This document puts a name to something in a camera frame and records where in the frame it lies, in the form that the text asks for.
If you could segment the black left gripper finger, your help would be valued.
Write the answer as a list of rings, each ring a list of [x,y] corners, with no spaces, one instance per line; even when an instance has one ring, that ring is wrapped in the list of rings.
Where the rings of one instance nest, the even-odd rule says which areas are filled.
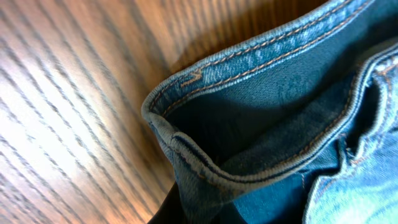
[[[183,211],[178,185],[175,182],[156,214],[148,224],[189,224],[190,221]],[[206,223],[211,224],[246,224],[233,203],[225,205],[221,211]]]

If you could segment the light blue denim jeans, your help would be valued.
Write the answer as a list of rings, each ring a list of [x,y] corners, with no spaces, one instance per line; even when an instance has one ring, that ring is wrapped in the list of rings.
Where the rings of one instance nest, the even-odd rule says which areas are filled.
[[[142,115],[194,223],[397,222],[397,0],[328,1],[157,86]]]

